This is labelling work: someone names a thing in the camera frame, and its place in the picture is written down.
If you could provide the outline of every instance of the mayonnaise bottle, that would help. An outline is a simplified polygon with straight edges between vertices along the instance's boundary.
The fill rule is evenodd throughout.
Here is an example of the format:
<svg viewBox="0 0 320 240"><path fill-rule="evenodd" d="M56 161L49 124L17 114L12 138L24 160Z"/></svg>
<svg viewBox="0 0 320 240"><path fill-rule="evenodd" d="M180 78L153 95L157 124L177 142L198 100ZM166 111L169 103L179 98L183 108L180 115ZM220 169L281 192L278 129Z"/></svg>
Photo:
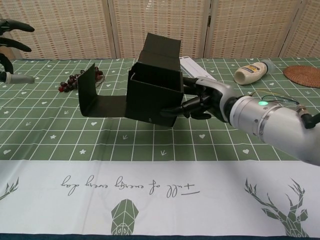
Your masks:
<svg viewBox="0 0 320 240"><path fill-rule="evenodd" d="M265 74L270 74L275 70L272 61L264 59L250 65L240 67L234 73L234 81L239 85L252 84L262 78Z"/></svg>

